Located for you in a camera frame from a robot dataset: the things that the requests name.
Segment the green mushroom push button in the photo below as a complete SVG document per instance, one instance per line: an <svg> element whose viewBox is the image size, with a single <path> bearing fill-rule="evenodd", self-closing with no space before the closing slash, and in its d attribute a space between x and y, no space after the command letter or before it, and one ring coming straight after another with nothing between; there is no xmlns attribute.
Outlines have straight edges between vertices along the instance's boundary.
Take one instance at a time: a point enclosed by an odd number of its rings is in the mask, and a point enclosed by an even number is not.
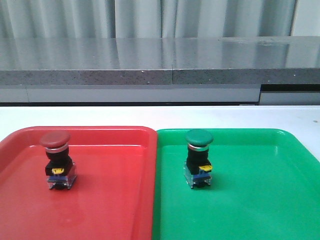
<svg viewBox="0 0 320 240"><path fill-rule="evenodd" d="M213 135L204 129L189 130L187 141L187 158L184 162L184 176L191 189L202 188L212 184L213 166L209 160L209 148Z"/></svg>

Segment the red mushroom push button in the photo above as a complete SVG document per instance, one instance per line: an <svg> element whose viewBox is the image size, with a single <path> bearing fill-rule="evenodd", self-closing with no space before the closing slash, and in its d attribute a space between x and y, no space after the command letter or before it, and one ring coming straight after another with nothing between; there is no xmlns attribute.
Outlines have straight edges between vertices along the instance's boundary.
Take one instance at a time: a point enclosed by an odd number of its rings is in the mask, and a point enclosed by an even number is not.
<svg viewBox="0 0 320 240"><path fill-rule="evenodd" d="M76 164L69 156L69 140L71 135L64 130L46 133L40 139L49 159L45 166L45 175L50 190L71 189L76 178Z"/></svg>

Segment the red plastic tray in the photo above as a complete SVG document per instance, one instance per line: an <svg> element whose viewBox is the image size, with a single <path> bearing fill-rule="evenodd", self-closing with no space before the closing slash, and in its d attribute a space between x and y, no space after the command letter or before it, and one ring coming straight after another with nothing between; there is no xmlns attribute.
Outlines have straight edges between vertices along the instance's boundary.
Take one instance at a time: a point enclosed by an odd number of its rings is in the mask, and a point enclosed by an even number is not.
<svg viewBox="0 0 320 240"><path fill-rule="evenodd" d="M52 126L17 130L0 143L3 240L149 240L157 133L142 126L67 126L77 179L49 189L40 138Z"/></svg>

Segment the grey granite counter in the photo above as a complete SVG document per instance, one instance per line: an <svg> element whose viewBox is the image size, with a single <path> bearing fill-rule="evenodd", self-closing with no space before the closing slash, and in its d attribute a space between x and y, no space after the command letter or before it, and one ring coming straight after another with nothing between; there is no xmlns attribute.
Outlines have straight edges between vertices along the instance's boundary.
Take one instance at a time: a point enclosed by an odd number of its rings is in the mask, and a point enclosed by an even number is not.
<svg viewBox="0 0 320 240"><path fill-rule="evenodd" d="M318 105L320 39L2 38L0 103Z"/></svg>

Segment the green plastic tray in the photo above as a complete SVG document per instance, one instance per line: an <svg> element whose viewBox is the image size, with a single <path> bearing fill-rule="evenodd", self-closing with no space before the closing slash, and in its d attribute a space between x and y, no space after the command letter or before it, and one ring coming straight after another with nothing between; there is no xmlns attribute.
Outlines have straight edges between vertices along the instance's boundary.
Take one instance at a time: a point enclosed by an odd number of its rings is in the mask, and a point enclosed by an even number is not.
<svg viewBox="0 0 320 240"><path fill-rule="evenodd" d="M212 129L212 184L184 176L185 129L158 131L155 240L317 240L320 163L280 129Z"/></svg>

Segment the white curtain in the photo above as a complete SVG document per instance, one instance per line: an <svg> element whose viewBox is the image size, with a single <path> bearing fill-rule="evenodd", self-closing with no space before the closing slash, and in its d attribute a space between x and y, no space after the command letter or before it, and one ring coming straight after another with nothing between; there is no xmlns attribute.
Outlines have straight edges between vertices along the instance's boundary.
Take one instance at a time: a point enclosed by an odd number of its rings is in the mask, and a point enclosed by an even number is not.
<svg viewBox="0 0 320 240"><path fill-rule="evenodd" d="M3 38L318 36L317 0L3 0Z"/></svg>

